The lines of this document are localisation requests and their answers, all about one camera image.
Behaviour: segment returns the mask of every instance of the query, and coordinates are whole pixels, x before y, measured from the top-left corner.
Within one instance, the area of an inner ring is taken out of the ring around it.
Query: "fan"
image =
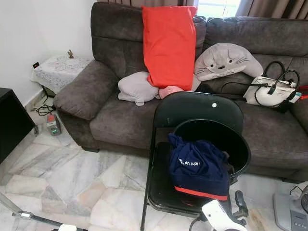
[[[287,194],[274,194],[276,224],[285,231],[308,231],[308,185],[300,198]]]

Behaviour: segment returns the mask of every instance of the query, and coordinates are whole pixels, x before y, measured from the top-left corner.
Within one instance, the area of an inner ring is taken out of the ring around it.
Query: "totoro pillow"
[[[137,106],[143,106],[144,102],[152,100],[158,95],[158,88],[148,82],[148,76],[149,72],[140,71],[121,79],[118,82],[121,91],[118,99],[135,102]]]
[[[194,73],[200,81],[211,80],[243,71],[257,77],[261,64],[244,47],[232,43],[217,43],[206,49],[196,60]]]

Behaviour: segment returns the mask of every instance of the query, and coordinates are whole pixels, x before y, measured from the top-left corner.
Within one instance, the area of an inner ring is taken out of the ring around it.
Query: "lace tablecloth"
[[[90,59],[57,55],[51,57],[34,69],[31,80],[58,93],[72,82],[77,75],[91,62]]]

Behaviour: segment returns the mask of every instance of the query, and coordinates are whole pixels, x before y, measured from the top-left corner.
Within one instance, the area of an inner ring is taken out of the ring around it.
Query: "sofa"
[[[216,43],[247,48],[265,68],[281,61],[300,73],[300,85],[308,85],[308,21],[258,17],[194,18],[196,58]],[[143,62],[143,24],[140,8],[96,2],[91,11],[93,60],[54,98],[58,115],[78,145],[148,155],[154,111],[160,100],[138,107],[117,98],[118,81],[147,71]],[[278,66],[268,76],[277,77]],[[220,93],[226,82],[250,83],[240,72],[201,84]],[[244,94],[247,87],[229,84],[224,91]],[[243,137],[252,154],[248,172],[290,181],[308,180],[308,100],[282,114],[271,108],[237,101],[244,114]],[[165,140],[169,129],[158,131]]]

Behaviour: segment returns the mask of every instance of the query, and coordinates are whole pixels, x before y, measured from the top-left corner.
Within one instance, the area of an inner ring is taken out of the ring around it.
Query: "navy blue bag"
[[[199,197],[226,201],[229,190],[229,175],[224,163],[226,154],[211,142],[184,141],[170,133],[173,146],[169,172],[177,191]]]

